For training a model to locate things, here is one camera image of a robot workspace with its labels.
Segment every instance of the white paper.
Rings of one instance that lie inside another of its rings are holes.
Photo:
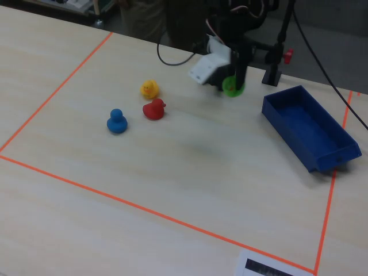
[[[286,263],[266,257],[264,255],[258,254],[256,252],[247,249],[242,250],[240,253],[234,276],[262,276],[259,273],[246,269],[246,263],[248,259],[272,267],[273,269],[277,269],[281,272],[288,273],[292,276],[313,276],[313,274],[309,272],[306,272],[294,266],[290,266]]]

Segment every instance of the orange boundary tape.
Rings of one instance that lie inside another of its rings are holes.
[[[68,78],[66,80],[64,80],[64,82],[46,99],[46,101],[43,102],[43,104],[37,108],[37,110],[23,123],[23,125],[9,138],[9,140],[0,148],[0,152],[2,152],[12,141],[13,139],[28,125],[28,123],[37,115],[37,113],[53,98],[53,96],[55,96],[55,94],[57,92],[59,92],[59,90],[74,76],[74,74],[106,43],[106,41],[108,41],[108,39],[111,37],[113,33],[110,32],[105,38],[104,40],[85,58],[85,60],[79,65],[77,66],[77,68],[68,76]],[[352,98],[352,91],[350,91],[349,93],[349,97],[348,97],[348,103],[350,104],[351,102],[351,98]],[[348,113],[349,113],[349,109],[348,107],[346,107],[345,109],[345,115],[344,115],[344,120],[343,120],[343,125],[342,127],[345,128],[346,126],[346,122],[347,122],[347,117],[348,117]],[[19,161],[16,161],[14,159],[11,159],[11,158],[8,158],[8,157],[5,157],[5,156],[2,156],[0,155],[0,159],[3,159],[5,161],[8,161],[8,162],[11,162],[11,163],[14,163],[14,164],[17,164],[19,166],[22,166],[22,167],[25,167],[25,168],[28,168],[30,170],[33,170],[33,171],[36,171],[38,173],[41,173],[41,174],[44,174],[44,175],[47,175],[49,177],[52,177],[52,178],[55,178],[55,179],[58,179],[60,181],[63,181],[65,183],[69,183],[71,185],[74,185],[76,187],[79,187],[81,189],[85,189],[85,190],[88,190],[90,192],[93,192],[93,193],[96,193],[96,194],[99,194],[101,196],[104,196],[104,197],[108,197],[110,199],[113,199],[113,200],[116,200],[116,201],[119,201],[123,204],[127,204],[129,206],[132,206],[134,208],[137,208],[137,209],[140,209],[142,211],[145,211],[147,213],[150,213],[150,214],[154,214],[156,216],[159,216],[163,219],[166,219],[166,220],[169,220],[169,221],[172,221],[174,223],[177,223],[177,224],[180,224],[180,225],[183,225],[185,227],[188,227],[190,229],[193,229],[195,231],[198,231],[198,232],[201,232],[203,234],[206,234],[206,235],[209,235],[211,237],[214,237],[216,239],[220,239],[220,240],[223,240],[225,242],[228,242],[228,243],[231,243],[231,244],[234,244],[236,246],[239,246],[239,247],[243,247],[245,249],[248,249],[248,250],[251,250],[253,252],[256,252],[256,253],[259,253],[259,254],[262,254],[264,256],[267,256],[269,258],[272,258],[272,259],[275,259],[275,260],[278,260],[280,262],[283,262],[283,263],[286,263],[288,265],[291,265],[291,266],[294,266],[298,269],[301,269],[301,270],[304,270],[306,272],[309,272],[309,273],[312,273],[313,275],[317,275],[318,273],[318,269],[319,269],[319,265],[320,265],[320,261],[321,261],[321,254],[322,254],[322,249],[323,249],[323,244],[324,244],[324,239],[325,239],[325,234],[326,234],[326,231],[327,231],[327,224],[328,224],[328,218],[329,218],[329,212],[330,212],[330,209],[331,209],[331,202],[332,202],[332,196],[334,194],[334,187],[335,187],[335,181],[336,181],[336,170],[334,170],[333,172],[333,176],[332,176],[332,180],[331,180],[331,185],[330,185],[330,189],[329,189],[329,195],[328,195],[328,200],[327,200],[327,206],[326,206],[326,213],[325,213],[325,217],[324,217],[324,222],[323,222],[323,227],[322,227],[322,233],[321,233],[321,238],[320,238],[320,243],[319,243],[319,248],[318,248],[318,252],[317,252],[317,258],[316,258],[316,263],[315,263],[315,268],[314,270],[312,269],[309,269],[307,267],[304,267],[300,264],[297,264],[297,263],[294,263],[294,262],[291,262],[289,260],[286,260],[284,258],[281,258],[281,257],[278,257],[276,255],[273,255],[273,254],[270,254],[270,253],[267,253],[265,251],[262,251],[262,250],[259,250],[257,248],[254,248],[254,247],[251,247],[251,246],[247,246],[246,244],[243,244],[243,243],[239,243],[238,241],[235,241],[235,240],[232,240],[232,239],[229,239],[227,237],[223,237],[223,236],[220,236],[218,234],[215,234],[213,232],[210,232],[210,231],[207,231],[207,230],[204,230],[202,228],[199,228],[199,227],[196,227],[194,225],[191,225],[189,223],[186,223],[184,221],[180,221],[180,220],[177,220],[173,217],[170,217],[170,216],[167,216],[165,214],[162,214],[162,213],[159,213],[157,211],[154,211],[152,209],[149,209],[149,208],[146,208],[146,207],[143,207],[141,205],[138,205],[136,203],[133,203],[133,202],[130,202],[130,201],[127,201],[127,200],[124,200],[122,198],[119,198],[119,197],[116,197],[115,195],[111,195],[111,194],[108,194],[108,193],[105,193],[103,191],[99,191],[99,190],[96,190],[96,189],[93,189],[91,187],[88,187],[88,186],[85,186],[85,185],[82,185],[82,184],[79,184],[77,182],[74,182],[74,181],[71,181],[71,180],[68,180],[66,178],[63,178],[63,177],[59,177],[57,175],[54,175],[54,174],[51,174],[50,172],[46,172],[46,171],[43,171],[39,168],[35,168],[35,167],[32,167],[30,165],[27,165],[25,163],[21,163]]]
[[[347,103],[348,104],[350,104],[351,98],[352,98],[352,91],[349,92],[349,97],[347,99]],[[349,114],[349,108],[346,106],[344,120],[343,120],[343,128],[344,129],[346,127],[346,122],[347,122],[348,114]],[[336,173],[337,173],[336,170],[334,170],[333,175],[332,175],[331,185],[329,187],[328,200],[327,200],[327,206],[326,206],[326,213],[324,215],[324,221],[323,221],[322,233],[321,233],[321,238],[320,238],[320,244],[318,246],[317,258],[316,258],[316,264],[315,264],[315,270],[313,272],[314,275],[317,275],[318,269],[320,267],[321,256],[322,256],[322,249],[323,249],[324,239],[325,239],[326,231],[327,231],[329,211],[331,210],[332,196],[334,194],[335,181],[336,181]]]
[[[25,128],[26,125],[28,125],[28,123],[37,115],[38,112],[40,112],[40,110],[53,98],[53,96],[56,95],[57,92],[59,92],[59,90],[71,79],[72,76],[74,76],[74,74],[97,52],[98,49],[101,48],[102,45],[104,45],[104,43],[110,38],[110,36],[113,33],[110,32],[105,39],[84,59],[84,61],[82,61],[82,63],[68,76],[68,78],[66,80],[63,81],[62,84],[60,84],[60,86],[46,99],[46,101],[43,102],[43,104],[37,108],[37,110],[28,118],[28,120],[26,120],[24,122],[24,124],[22,124],[22,126],[9,138],[8,141],[6,141],[6,143],[0,148],[0,152],[2,152],[4,150],[4,148],[7,147],[7,145],[10,144],[11,141],[13,141],[13,139]]]
[[[239,246],[239,247],[243,247],[243,248],[245,248],[245,249],[248,249],[248,250],[251,250],[251,251],[257,252],[257,253],[262,254],[262,255],[264,255],[264,256],[267,256],[267,257],[270,257],[270,258],[272,258],[272,259],[278,260],[278,261],[280,261],[280,262],[286,263],[286,264],[288,264],[288,265],[294,266],[294,267],[296,267],[296,268],[298,268],[298,269],[301,269],[301,270],[307,271],[307,272],[309,272],[309,273],[313,273],[313,270],[312,270],[312,269],[309,269],[309,268],[307,268],[307,267],[301,266],[300,264],[297,264],[297,263],[291,262],[291,261],[289,261],[289,260],[286,260],[286,259],[284,259],[284,258],[281,258],[281,257],[275,256],[275,255],[273,255],[273,254],[267,253],[267,252],[262,251],[262,250],[259,250],[259,249],[257,249],[257,248],[254,248],[254,247],[251,247],[251,246],[247,246],[246,244],[239,243],[238,241],[234,241],[234,240],[229,239],[229,238],[227,238],[227,237],[220,236],[220,235],[218,235],[218,234],[215,234],[215,233],[213,233],[213,232],[210,232],[210,231],[204,230],[204,229],[202,229],[202,228],[196,227],[196,226],[191,225],[191,224],[189,224],[189,223],[186,223],[186,222],[184,222],[184,221],[177,220],[177,219],[175,219],[175,218],[173,218],[173,217],[170,217],[170,216],[167,216],[167,215],[165,215],[165,214],[159,213],[159,212],[154,211],[154,210],[152,210],[152,209],[149,209],[149,208],[143,207],[143,206],[141,206],[141,205],[138,205],[138,204],[136,204],[136,203],[133,203],[133,202],[130,202],[130,201],[124,200],[124,199],[122,199],[122,198],[116,197],[115,195],[111,195],[111,194],[105,193],[105,192],[103,192],[103,191],[99,191],[99,190],[93,189],[93,188],[91,188],[91,187],[88,187],[88,186],[85,186],[85,185],[79,184],[79,183],[77,183],[77,182],[74,182],[74,181],[68,180],[68,179],[66,179],[66,178],[59,177],[59,176],[57,176],[57,175],[55,175],[55,174],[51,174],[50,172],[43,171],[43,170],[41,170],[41,169],[39,169],[39,168],[32,167],[32,166],[30,166],[30,165],[27,165],[27,164],[25,164],[25,163],[21,163],[21,162],[19,162],[19,161],[16,161],[16,160],[14,160],[14,159],[11,159],[11,158],[8,158],[8,157],[2,156],[2,155],[0,155],[0,159],[3,159],[3,160],[6,160],[6,161],[9,161],[9,162],[12,162],[12,163],[14,163],[14,164],[20,165],[20,166],[22,166],[22,167],[28,168],[28,169],[33,170],[33,171],[37,171],[38,173],[41,173],[41,174],[47,175],[47,176],[49,176],[49,177],[52,177],[52,178],[58,179],[58,180],[60,180],[60,181],[63,181],[63,182],[66,182],[66,183],[72,184],[72,185],[74,185],[74,186],[76,186],[76,187],[79,187],[79,188],[81,188],[81,189],[85,189],[85,190],[87,190],[87,191],[91,191],[92,193],[99,194],[99,195],[101,195],[101,196],[104,196],[104,197],[110,198],[110,199],[112,199],[112,200],[119,201],[119,202],[124,203],[124,204],[127,204],[127,205],[129,205],[129,206],[131,206],[131,207],[134,207],[134,208],[140,209],[140,210],[145,211],[145,212],[150,213],[150,214],[154,214],[155,216],[161,217],[161,218],[163,218],[163,219],[170,220],[170,221],[172,221],[172,222],[174,222],[174,223],[177,223],[177,224],[183,225],[183,226],[185,226],[185,227],[188,227],[188,228],[193,229],[193,230],[195,230],[195,231],[201,232],[201,233],[206,234],[206,235],[208,235],[208,236],[214,237],[214,238],[216,238],[216,239],[223,240],[223,241],[225,241],[225,242],[227,242],[227,243],[231,243],[231,244],[234,244],[234,245]]]

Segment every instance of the blue tray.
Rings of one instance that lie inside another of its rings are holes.
[[[262,113],[309,172],[362,156],[356,141],[302,86],[265,96]]]

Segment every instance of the black wire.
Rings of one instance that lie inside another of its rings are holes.
[[[295,14],[295,10],[293,10],[293,16],[295,19],[295,23],[298,26],[299,32],[301,34],[301,36],[304,39],[304,42],[306,44],[306,46],[308,47],[309,51],[311,52],[311,54],[313,55],[314,59],[316,60],[318,66],[321,68],[322,73],[324,74],[324,76],[326,77],[327,81],[330,83],[330,85],[332,86],[332,88],[336,91],[336,93],[340,96],[340,98],[343,100],[343,102],[346,104],[346,106],[350,109],[350,111],[356,116],[356,118],[359,120],[359,122],[362,123],[362,125],[368,130],[368,126],[365,124],[365,122],[363,122],[363,120],[356,114],[356,112],[353,110],[353,108],[351,108],[351,106],[349,105],[349,103],[344,99],[344,97],[341,95],[341,93],[338,91],[338,89],[336,88],[336,86],[334,85],[334,83],[331,81],[331,79],[329,78],[329,76],[327,75],[325,69],[323,68],[321,62],[319,61],[319,59],[317,58],[315,52],[313,51],[311,45],[309,44],[308,40],[306,39],[304,32],[302,31],[300,24],[299,24],[299,20],[297,18],[297,15]]]
[[[186,60],[184,60],[183,62],[179,62],[179,63],[167,63],[165,62],[161,56],[160,56],[160,50],[159,50],[159,46],[160,46],[160,43],[161,43],[161,39],[163,37],[163,35],[166,33],[166,30],[162,33],[162,35],[160,36],[160,39],[159,41],[157,42],[157,56],[159,57],[159,59],[161,60],[161,62],[165,65],[168,65],[168,66],[179,66],[179,65],[183,65],[184,63],[187,63],[194,55],[195,53],[191,54],[189,56],[189,58],[187,58]]]

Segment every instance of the person's leg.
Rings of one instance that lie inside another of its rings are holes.
[[[174,47],[192,50],[205,37],[207,10],[201,0],[167,0],[168,36]]]
[[[127,9],[120,9],[130,36],[158,42],[166,22],[165,0],[130,0]]]

